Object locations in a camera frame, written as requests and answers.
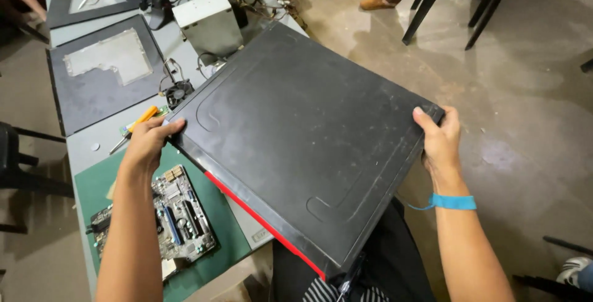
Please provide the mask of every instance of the fan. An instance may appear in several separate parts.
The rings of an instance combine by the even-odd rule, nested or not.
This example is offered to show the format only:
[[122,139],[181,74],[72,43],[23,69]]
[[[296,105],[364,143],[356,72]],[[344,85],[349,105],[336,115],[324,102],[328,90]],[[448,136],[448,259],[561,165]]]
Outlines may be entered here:
[[165,90],[165,97],[167,97],[167,105],[169,106],[169,109],[173,111],[192,92],[193,86],[191,86],[189,79],[175,82],[174,86]]

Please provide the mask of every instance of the brown shoe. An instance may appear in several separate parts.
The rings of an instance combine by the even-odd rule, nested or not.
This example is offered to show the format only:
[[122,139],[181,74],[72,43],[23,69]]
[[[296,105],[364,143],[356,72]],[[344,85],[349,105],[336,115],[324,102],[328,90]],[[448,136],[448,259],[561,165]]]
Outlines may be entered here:
[[385,0],[362,0],[360,2],[362,10],[377,10],[377,9],[393,9],[396,7],[394,3],[389,3]]

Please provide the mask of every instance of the blue wristband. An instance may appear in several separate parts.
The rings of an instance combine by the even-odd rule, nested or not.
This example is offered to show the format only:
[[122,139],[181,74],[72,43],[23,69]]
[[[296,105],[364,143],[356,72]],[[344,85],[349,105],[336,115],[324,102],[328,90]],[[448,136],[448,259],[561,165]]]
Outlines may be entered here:
[[428,198],[429,206],[424,208],[418,208],[407,204],[409,207],[413,209],[418,209],[419,211],[424,211],[426,209],[430,209],[433,207],[442,207],[447,209],[463,209],[466,211],[470,211],[476,209],[476,202],[474,201],[473,196],[448,196],[448,195],[438,195],[433,193],[430,198]]

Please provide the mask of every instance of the striped clothing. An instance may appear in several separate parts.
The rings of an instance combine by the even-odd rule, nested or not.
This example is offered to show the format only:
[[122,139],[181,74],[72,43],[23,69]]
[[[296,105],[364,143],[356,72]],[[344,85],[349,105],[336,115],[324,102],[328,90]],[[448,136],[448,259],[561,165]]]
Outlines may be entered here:
[[[313,280],[302,302],[341,302],[337,288],[325,283],[321,278]],[[377,287],[368,288],[360,297],[360,302],[389,302],[389,298]]]

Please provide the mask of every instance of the hand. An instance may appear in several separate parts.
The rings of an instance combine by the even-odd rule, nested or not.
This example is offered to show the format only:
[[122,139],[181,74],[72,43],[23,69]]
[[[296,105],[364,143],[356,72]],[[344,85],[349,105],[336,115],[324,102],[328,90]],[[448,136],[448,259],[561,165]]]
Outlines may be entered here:
[[152,178],[152,174],[159,166],[165,138],[181,131],[185,125],[183,118],[161,126],[163,120],[165,116],[152,118],[136,125],[120,165],[120,172],[136,171]]
[[443,106],[445,116],[441,127],[424,113],[420,107],[414,109],[412,117],[424,130],[424,153],[422,164],[431,174],[433,182],[461,177],[459,162],[460,125],[457,110],[454,107]]

